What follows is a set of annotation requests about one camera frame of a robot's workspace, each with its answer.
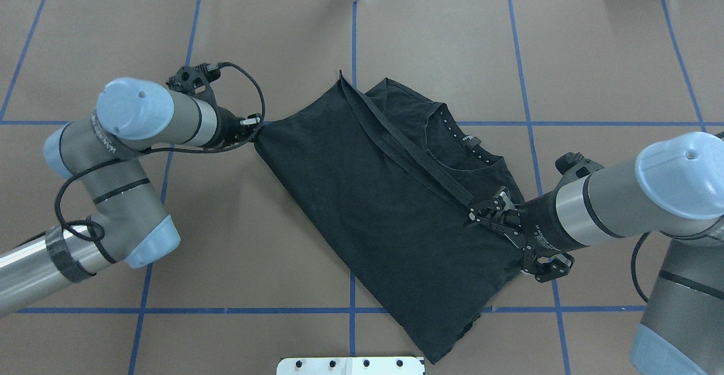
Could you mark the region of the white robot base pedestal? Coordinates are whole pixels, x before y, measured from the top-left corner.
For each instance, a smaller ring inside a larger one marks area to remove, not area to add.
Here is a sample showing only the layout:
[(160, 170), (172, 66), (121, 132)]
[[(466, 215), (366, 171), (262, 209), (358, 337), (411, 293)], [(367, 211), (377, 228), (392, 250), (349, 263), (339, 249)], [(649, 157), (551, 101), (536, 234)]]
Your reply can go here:
[(280, 360), (276, 374), (425, 374), (423, 357), (288, 357)]

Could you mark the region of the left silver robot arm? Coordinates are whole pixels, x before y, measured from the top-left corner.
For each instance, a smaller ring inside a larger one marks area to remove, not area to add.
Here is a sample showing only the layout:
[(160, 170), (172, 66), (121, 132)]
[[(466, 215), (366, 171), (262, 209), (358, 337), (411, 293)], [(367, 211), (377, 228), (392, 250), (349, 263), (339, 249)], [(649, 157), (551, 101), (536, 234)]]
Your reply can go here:
[(2, 317), (125, 262), (148, 266), (181, 236), (140, 159), (156, 153), (224, 153), (256, 137), (261, 112), (236, 117), (204, 94), (121, 77), (85, 117), (44, 143), (49, 168), (64, 179), (56, 223), (2, 256)]

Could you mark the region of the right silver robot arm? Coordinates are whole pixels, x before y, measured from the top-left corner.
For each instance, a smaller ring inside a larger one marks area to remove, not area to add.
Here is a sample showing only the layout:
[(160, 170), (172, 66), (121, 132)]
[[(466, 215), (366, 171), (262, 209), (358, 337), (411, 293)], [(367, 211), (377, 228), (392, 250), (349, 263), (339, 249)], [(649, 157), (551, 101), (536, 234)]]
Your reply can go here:
[(556, 161), (550, 192), (515, 205), (506, 187), (469, 205), (471, 223), (520, 249), (518, 269), (548, 282), (571, 252), (614, 239), (671, 242), (636, 327), (630, 360), (641, 374), (722, 373), (722, 135), (684, 133), (605, 167), (581, 153)]

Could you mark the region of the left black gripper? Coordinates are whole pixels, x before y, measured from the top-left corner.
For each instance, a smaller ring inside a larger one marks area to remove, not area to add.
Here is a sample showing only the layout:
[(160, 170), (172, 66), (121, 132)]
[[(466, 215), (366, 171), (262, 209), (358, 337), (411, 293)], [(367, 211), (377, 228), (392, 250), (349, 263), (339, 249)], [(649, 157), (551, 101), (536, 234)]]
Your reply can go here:
[(263, 125), (262, 114), (236, 117), (230, 110), (216, 107), (217, 128), (213, 136), (213, 148), (225, 148), (247, 138), (247, 130)]

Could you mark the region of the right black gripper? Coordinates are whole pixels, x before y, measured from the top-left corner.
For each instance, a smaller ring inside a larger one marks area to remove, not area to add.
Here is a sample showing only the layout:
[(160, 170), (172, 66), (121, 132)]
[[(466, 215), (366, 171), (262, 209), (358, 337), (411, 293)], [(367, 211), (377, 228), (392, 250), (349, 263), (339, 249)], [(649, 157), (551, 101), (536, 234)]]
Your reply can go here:
[[(550, 282), (569, 275), (576, 261), (564, 252), (566, 236), (555, 215), (554, 200), (554, 194), (545, 194), (515, 205), (509, 189), (501, 186), (492, 195), (474, 197), (468, 218), (522, 249), (523, 274), (532, 275), (538, 283)], [(559, 254), (541, 262), (535, 251)]]

